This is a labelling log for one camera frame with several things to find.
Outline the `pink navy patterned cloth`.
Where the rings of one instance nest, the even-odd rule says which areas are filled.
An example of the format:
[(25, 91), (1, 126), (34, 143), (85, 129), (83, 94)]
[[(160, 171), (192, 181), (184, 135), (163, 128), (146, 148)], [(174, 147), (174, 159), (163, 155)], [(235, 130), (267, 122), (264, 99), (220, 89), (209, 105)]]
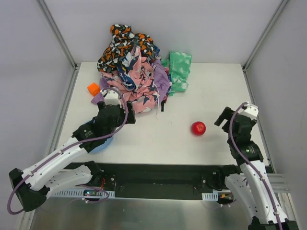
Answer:
[(154, 83), (154, 71), (141, 48), (135, 46), (119, 62), (117, 69), (101, 72), (101, 77), (110, 87), (117, 88), (125, 101), (131, 101), (136, 113), (152, 110), (160, 97)]

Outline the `purple shirt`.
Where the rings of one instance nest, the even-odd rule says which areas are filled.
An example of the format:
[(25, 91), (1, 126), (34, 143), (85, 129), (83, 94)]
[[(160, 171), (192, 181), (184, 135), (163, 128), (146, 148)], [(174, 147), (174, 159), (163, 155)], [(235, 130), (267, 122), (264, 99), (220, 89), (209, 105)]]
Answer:
[(156, 59), (149, 68), (148, 76), (145, 69), (142, 68), (136, 73), (135, 80), (140, 81), (139, 85), (131, 91), (128, 91), (120, 80), (117, 71), (102, 74), (99, 82), (100, 89), (115, 87), (125, 101), (132, 101), (134, 110), (137, 113), (146, 112), (161, 104), (168, 97), (171, 89), (171, 78), (163, 67), (161, 60)]

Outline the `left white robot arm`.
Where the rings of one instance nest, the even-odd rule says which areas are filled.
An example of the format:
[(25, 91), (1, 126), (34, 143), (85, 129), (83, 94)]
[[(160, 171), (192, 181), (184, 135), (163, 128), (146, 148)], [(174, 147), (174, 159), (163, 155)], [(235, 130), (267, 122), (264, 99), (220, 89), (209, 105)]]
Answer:
[(125, 124), (135, 122), (131, 101), (118, 105), (99, 102), (97, 116), (79, 126), (61, 147), (29, 168), (15, 168), (9, 172), (13, 188), (9, 199), (17, 196), (22, 211), (29, 212), (53, 194), (73, 186), (97, 187), (98, 191), (113, 188), (113, 183), (107, 181), (107, 175), (94, 161), (85, 162), (71, 171), (60, 171), (77, 157), (104, 149)]

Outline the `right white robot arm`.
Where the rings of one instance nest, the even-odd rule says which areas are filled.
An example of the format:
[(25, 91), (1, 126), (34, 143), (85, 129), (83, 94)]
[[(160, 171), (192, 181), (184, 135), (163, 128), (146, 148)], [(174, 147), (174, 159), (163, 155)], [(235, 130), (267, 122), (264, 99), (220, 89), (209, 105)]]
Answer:
[(268, 179), (263, 155), (251, 139), (258, 107), (242, 103), (235, 111), (226, 107), (215, 121), (228, 134), (232, 157), (237, 165), (220, 166), (207, 185), (217, 191), (228, 188), (244, 208), (250, 230), (296, 230), (276, 198)]

